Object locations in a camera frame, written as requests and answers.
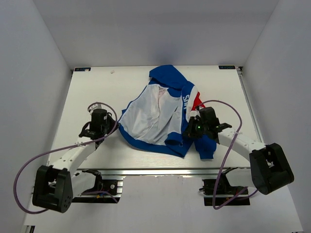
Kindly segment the blue white red jacket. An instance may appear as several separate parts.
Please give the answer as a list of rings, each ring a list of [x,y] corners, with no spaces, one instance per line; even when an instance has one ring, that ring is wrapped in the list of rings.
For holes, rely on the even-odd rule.
[[[216,142],[206,135],[183,136],[191,117],[199,116],[200,92],[172,65],[149,72],[150,81],[122,111],[119,131],[133,147],[149,152],[185,157],[192,145],[200,159],[213,159]]]

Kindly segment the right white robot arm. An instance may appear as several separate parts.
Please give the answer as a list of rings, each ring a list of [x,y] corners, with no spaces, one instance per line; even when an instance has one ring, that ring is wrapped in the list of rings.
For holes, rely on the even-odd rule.
[[[264,144],[238,133],[227,123],[220,123],[212,107],[199,110],[190,117],[183,136],[191,139],[209,139],[226,146],[249,161],[249,168],[233,167],[219,171],[215,186],[224,193],[240,187],[253,187],[268,195],[294,181],[294,174],[282,147],[277,143]]]

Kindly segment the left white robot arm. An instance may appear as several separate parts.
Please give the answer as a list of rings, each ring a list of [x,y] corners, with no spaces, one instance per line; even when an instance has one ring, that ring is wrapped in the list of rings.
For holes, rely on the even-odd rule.
[[[64,213],[75,197],[102,193],[101,172],[94,169],[79,171],[78,168],[118,126],[105,109],[93,110],[91,120],[83,126],[74,147],[51,165],[37,170],[32,204]]]

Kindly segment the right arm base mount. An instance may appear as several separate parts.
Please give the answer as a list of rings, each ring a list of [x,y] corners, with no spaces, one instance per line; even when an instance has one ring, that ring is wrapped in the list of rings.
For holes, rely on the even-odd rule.
[[[216,180],[204,179],[202,182],[203,186],[199,188],[198,192],[204,197],[204,205],[212,206],[212,196]],[[234,195],[239,193],[242,189],[243,187],[241,186],[230,186],[228,182],[220,180],[216,191],[215,206],[218,207],[222,205]],[[227,206],[249,206],[250,200],[247,198],[248,195],[248,190],[245,190],[241,195],[228,203]]]

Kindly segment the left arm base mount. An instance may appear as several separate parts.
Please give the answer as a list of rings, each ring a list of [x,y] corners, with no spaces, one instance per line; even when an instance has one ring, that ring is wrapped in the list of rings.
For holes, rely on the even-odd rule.
[[[92,194],[79,195],[73,199],[73,203],[116,204],[121,198],[123,179],[122,176],[103,176],[99,191],[87,190]]]

